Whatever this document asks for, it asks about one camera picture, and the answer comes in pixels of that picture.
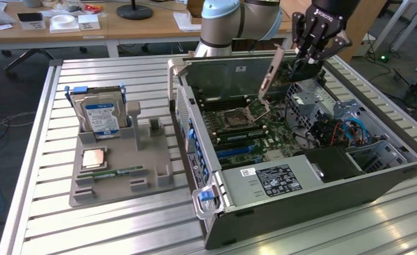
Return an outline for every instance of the robotic hand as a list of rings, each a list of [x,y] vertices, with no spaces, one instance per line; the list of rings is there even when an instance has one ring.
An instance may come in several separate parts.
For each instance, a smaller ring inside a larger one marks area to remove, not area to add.
[[[315,64],[351,46],[345,27],[358,3],[359,0],[311,0],[306,15],[292,14],[292,42],[301,61],[295,62],[291,76],[306,64]]]

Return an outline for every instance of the aluminum table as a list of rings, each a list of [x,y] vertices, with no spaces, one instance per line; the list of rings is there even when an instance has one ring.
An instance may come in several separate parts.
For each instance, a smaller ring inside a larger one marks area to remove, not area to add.
[[[417,177],[366,205],[204,250],[167,106],[167,59],[173,56],[68,60],[49,67],[0,254],[417,254]],[[329,61],[417,141],[417,122],[339,58]],[[119,82],[127,99],[141,103],[140,121],[159,117],[165,126],[177,189],[72,208],[77,119],[64,86]],[[326,85],[339,99],[350,97],[333,77]]]

